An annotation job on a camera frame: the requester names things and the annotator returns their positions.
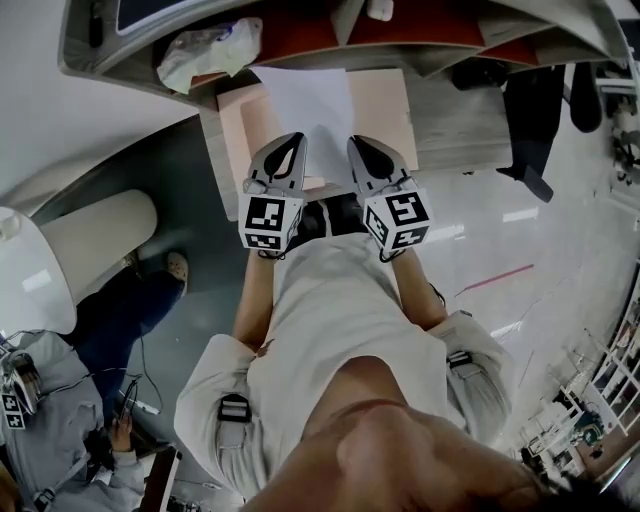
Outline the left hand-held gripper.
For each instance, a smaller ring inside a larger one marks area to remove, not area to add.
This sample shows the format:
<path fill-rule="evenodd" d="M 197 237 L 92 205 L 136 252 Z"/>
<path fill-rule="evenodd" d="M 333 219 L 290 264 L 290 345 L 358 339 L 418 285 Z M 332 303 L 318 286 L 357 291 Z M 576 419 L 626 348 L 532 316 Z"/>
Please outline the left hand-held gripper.
<path fill-rule="evenodd" d="M 245 181 L 238 203 L 238 232 L 245 248 L 287 249 L 304 206 L 303 198 L 288 193 L 302 193 L 307 150 L 307 137 L 292 132 L 277 137 L 253 156 L 248 172 L 252 180 Z"/>

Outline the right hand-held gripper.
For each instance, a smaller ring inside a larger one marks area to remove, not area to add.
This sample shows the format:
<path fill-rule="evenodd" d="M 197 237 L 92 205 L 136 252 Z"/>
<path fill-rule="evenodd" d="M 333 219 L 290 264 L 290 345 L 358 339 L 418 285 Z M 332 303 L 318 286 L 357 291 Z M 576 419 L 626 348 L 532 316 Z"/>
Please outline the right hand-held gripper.
<path fill-rule="evenodd" d="M 381 250 L 422 244 L 432 224 L 426 190 L 408 175 L 403 156 L 363 135 L 349 138 L 347 152 L 363 208 L 363 224 Z"/>

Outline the white A4 paper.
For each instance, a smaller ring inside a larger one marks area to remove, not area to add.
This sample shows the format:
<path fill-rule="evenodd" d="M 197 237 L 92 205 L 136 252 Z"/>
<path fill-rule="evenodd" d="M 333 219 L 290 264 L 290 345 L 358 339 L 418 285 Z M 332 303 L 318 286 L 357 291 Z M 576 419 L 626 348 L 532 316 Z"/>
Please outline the white A4 paper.
<path fill-rule="evenodd" d="M 352 182 L 347 155 L 354 113 L 344 69 L 288 70 L 255 66 L 284 132 L 307 138 L 305 173 L 335 185 Z"/>

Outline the person's left forearm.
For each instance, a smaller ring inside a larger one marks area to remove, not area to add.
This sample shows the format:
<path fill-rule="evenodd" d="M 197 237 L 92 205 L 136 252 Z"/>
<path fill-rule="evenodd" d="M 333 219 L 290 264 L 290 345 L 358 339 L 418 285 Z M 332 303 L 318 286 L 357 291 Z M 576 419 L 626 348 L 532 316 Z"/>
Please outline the person's left forearm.
<path fill-rule="evenodd" d="M 275 261 L 251 251 L 232 336 L 257 353 L 264 344 L 273 311 Z"/>

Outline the person's right forearm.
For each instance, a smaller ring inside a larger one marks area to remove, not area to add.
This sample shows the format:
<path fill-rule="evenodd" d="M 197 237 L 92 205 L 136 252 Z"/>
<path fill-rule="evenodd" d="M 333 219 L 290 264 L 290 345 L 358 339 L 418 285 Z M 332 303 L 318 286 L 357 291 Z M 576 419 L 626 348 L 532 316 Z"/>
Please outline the person's right forearm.
<path fill-rule="evenodd" d="M 440 325 L 448 317 L 445 305 L 428 281 L 412 248 L 391 261 L 402 310 L 407 319 L 424 331 Z"/>

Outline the person's black trousers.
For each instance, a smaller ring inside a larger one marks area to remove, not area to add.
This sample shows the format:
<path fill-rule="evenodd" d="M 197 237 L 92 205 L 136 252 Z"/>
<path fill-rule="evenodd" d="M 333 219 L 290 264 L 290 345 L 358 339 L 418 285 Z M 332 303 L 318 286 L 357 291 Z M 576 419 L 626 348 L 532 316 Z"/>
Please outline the person's black trousers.
<path fill-rule="evenodd" d="M 293 242 L 303 244 L 316 238 L 367 232 L 358 197 L 348 193 L 308 202 Z"/>

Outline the grey wooden desk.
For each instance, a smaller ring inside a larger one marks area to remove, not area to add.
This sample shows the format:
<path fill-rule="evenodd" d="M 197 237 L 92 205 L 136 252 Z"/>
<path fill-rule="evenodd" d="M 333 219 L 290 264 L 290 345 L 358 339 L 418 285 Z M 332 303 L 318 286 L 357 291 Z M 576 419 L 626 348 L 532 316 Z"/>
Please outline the grey wooden desk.
<path fill-rule="evenodd" d="M 461 174 L 511 165 L 511 142 L 500 89 L 459 91 L 443 73 L 421 77 L 402 72 L 419 164 L 412 174 L 418 182 L 430 172 Z M 217 140 L 222 141 L 221 126 L 214 120 L 217 109 L 217 97 L 211 98 L 199 115 L 201 125 L 212 123 Z M 236 221 L 238 194 L 219 193 L 227 219 Z"/>

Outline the crumpled white plastic bag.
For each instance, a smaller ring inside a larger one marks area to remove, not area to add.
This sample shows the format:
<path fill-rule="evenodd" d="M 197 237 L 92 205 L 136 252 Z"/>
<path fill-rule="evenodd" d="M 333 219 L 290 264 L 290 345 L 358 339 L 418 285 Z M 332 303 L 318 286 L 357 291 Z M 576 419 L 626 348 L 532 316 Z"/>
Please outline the crumpled white plastic bag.
<path fill-rule="evenodd" d="M 188 94 L 194 77 L 236 75 L 261 52 L 263 22 L 241 18 L 212 28 L 184 31 L 169 45 L 156 72 L 168 89 Z"/>

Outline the person's white shirt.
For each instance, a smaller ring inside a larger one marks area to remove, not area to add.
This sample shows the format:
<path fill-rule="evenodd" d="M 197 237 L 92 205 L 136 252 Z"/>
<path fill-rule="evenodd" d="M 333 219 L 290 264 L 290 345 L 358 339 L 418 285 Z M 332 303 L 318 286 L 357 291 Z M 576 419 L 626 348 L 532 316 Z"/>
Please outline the person's white shirt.
<path fill-rule="evenodd" d="M 450 369 L 456 351 L 473 362 Z M 429 331 L 412 324 L 390 270 L 360 233 L 313 240 L 277 264 L 261 349 L 213 336 L 178 397 L 175 431 L 210 476 L 251 498 L 298 445 L 334 374 L 363 356 L 390 368 L 412 408 L 488 446 L 501 435 L 511 412 L 509 353 L 463 311 Z M 217 419 L 230 393 L 249 400 L 250 423 Z"/>

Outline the black office chair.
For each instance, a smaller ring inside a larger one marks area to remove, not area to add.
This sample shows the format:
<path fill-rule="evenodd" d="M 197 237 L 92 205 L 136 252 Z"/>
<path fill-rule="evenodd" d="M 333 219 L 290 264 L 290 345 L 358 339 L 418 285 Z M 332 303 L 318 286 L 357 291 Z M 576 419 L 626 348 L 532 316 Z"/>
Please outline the black office chair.
<path fill-rule="evenodd" d="M 575 65 L 570 91 L 565 91 L 564 64 L 509 73 L 496 60 L 469 59 L 456 64 L 451 82 L 460 91 L 494 87 L 502 91 L 513 163 L 498 173 L 523 183 L 548 203 L 552 188 L 543 179 L 557 135 L 562 104 L 567 101 L 572 123 L 582 133 L 601 125 L 603 114 L 592 64 Z"/>

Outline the beige cylinder table leg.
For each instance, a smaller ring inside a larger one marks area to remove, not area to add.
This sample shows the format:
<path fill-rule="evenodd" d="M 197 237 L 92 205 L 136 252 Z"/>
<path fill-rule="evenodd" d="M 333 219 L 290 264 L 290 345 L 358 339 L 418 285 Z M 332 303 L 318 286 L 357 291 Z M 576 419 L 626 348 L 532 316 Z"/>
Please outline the beige cylinder table leg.
<path fill-rule="evenodd" d="M 104 273 L 154 234 L 158 223 L 151 198 L 128 190 L 41 226 L 75 302 Z"/>

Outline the grey desk hutch shelf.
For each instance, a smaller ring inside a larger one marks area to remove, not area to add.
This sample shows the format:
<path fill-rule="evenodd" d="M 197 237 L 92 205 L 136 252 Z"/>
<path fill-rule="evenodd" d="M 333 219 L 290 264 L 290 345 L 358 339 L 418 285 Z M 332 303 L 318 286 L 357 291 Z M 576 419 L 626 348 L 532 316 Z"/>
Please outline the grey desk hutch shelf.
<path fill-rule="evenodd" d="M 607 0 L 392 0 L 387 21 L 369 0 L 66 0 L 62 72 L 160 96 L 157 69 L 186 31 L 261 21 L 260 65 L 349 70 L 400 67 L 428 77 L 470 58 L 511 72 L 624 60 Z"/>

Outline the person's chin and neck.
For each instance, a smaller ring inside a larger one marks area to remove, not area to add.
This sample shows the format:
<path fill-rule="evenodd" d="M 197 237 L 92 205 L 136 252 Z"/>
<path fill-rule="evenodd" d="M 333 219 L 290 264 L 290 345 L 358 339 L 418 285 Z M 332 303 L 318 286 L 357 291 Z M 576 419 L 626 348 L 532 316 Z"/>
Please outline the person's chin and neck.
<path fill-rule="evenodd" d="M 243 512 L 530 512 L 546 494 L 526 467 L 410 408 L 390 368 L 366 356 L 336 372 Z"/>

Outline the white shelf rack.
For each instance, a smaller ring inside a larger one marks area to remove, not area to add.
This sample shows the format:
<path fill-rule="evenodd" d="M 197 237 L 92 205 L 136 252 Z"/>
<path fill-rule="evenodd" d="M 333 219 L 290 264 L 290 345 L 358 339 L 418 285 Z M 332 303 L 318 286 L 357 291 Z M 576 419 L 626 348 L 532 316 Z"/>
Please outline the white shelf rack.
<path fill-rule="evenodd" d="M 599 476 L 635 442 L 640 429 L 640 274 L 613 333 L 584 331 L 585 347 L 567 354 L 570 374 L 520 429 L 522 460 L 550 476 Z"/>

